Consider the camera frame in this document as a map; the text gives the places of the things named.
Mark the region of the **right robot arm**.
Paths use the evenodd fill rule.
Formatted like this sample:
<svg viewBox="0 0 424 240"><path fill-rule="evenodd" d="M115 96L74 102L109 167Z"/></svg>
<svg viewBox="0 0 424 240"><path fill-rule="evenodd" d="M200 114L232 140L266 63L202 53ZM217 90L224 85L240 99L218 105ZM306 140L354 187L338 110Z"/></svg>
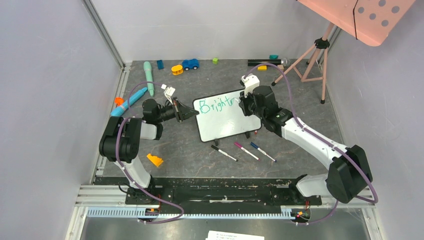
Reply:
<svg viewBox="0 0 424 240"><path fill-rule="evenodd" d="M378 202L362 147L339 144L307 126L293 111L278 105L270 86L240 92L238 104L245 116L256 116L269 132L298 145L327 169L324 174L298 177L288 191L293 203L302 204L309 197L325 195L343 204L354 198Z"/></svg>

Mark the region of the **white whiteboard black frame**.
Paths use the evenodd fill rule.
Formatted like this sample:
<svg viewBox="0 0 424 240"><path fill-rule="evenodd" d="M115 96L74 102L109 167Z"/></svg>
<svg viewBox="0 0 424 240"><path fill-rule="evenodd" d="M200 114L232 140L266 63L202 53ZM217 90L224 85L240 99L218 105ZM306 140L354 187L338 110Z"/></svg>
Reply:
<svg viewBox="0 0 424 240"><path fill-rule="evenodd" d="M199 111L195 116L200 141L215 141L234 135L254 132L262 127L261 120L244 116L234 98L239 99L242 89L196 98L192 106Z"/></svg>

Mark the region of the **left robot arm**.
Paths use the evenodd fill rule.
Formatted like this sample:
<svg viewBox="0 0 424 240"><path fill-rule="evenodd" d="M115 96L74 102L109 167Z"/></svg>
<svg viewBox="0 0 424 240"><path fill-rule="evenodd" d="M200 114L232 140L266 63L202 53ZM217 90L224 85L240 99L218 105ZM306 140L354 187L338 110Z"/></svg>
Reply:
<svg viewBox="0 0 424 240"><path fill-rule="evenodd" d="M159 104L149 98L142 103L142 116L125 120L111 116L99 141L99 153L116 165L123 177L101 177L96 184L117 186L126 194L127 203L151 204L157 196L154 180L139 158L141 140L157 141L163 134L163 122L182 122L199 111L181 103L177 97Z"/></svg>

